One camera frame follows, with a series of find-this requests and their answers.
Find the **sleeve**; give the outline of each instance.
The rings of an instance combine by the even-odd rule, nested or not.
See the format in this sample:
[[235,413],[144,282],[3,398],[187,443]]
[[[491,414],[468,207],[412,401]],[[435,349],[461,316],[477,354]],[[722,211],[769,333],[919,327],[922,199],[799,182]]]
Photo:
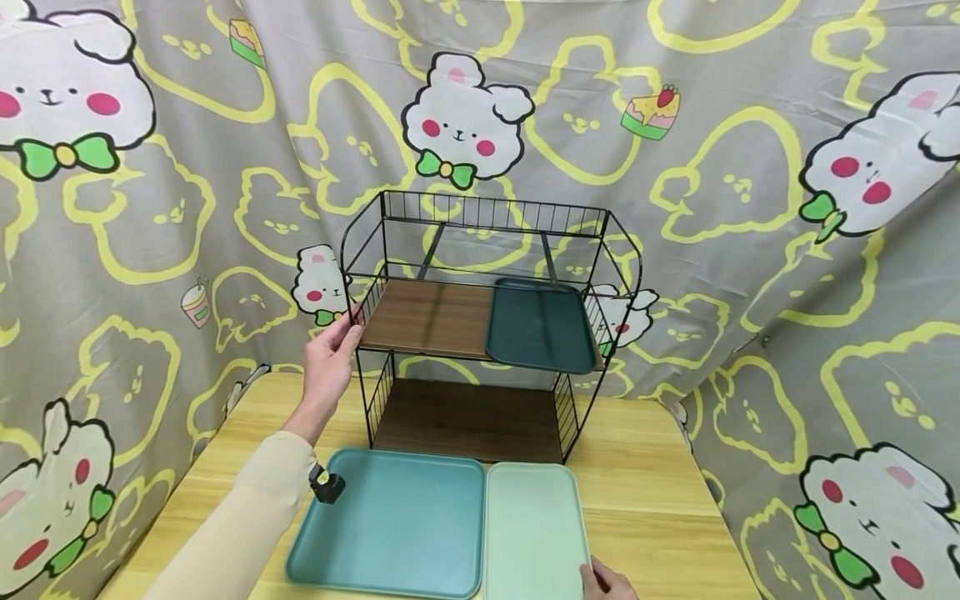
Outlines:
[[300,436],[280,431],[264,440],[144,599],[246,600],[297,516],[314,462]]

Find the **human hand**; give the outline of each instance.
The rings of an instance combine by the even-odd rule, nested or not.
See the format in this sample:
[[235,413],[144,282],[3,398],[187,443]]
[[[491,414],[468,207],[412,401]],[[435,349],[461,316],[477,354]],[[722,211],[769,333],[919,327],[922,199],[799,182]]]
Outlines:
[[[359,308],[350,308],[357,321],[362,319]],[[303,396],[283,425],[284,430],[316,445],[337,410],[340,396],[347,390],[352,372],[350,361],[362,335],[363,326],[350,326],[349,315],[343,314],[307,343],[303,351]]]
[[580,565],[584,580],[584,600],[638,600],[630,582],[623,575],[590,557],[590,564]]

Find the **fabric backdrop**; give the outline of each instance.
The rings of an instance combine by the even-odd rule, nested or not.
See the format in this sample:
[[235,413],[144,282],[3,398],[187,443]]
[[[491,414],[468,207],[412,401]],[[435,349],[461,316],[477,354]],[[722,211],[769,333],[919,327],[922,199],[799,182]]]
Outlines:
[[31,1],[0,0],[0,598],[96,595],[300,369],[323,245],[389,188],[614,211],[654,301],[601,392],[673,410],[767,598],[960,597],[953,3]]

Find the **teal tray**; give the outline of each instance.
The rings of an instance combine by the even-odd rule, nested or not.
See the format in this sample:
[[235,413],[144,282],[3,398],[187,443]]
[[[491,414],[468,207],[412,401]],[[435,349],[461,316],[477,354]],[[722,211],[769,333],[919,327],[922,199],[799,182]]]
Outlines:
[[583,600],[587,528],[573,473],[499,463],[487,472],[486,600]]
[[504,365],[586,374],[597,364],[587,311],[568,285],[503,277],[493,288],[487,354]]
[[345,448],[347,487],[314,500],[287,559],[297,584],[467,600],[480,588],[486,476],[480,463]]

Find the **wooden table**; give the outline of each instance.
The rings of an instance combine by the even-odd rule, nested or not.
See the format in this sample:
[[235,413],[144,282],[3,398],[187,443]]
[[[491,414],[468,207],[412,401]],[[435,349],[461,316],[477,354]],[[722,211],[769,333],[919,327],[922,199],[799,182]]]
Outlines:
[[[259,443],[286,420],[300,398],[300,383],[300,375],[270,373],[252,385],[102,599],[143,595],[227,495]],[[367,446],[355,384],[321,437],[317,457],[325,462],[343,446]],[[624,573],[642,600],[758,598],[677,425],[657,403],[598,398],[567,466],[577,475],[590,550]],[[286,581],[284,564],[307,505],[281,538],[251,598],[386,598]]]

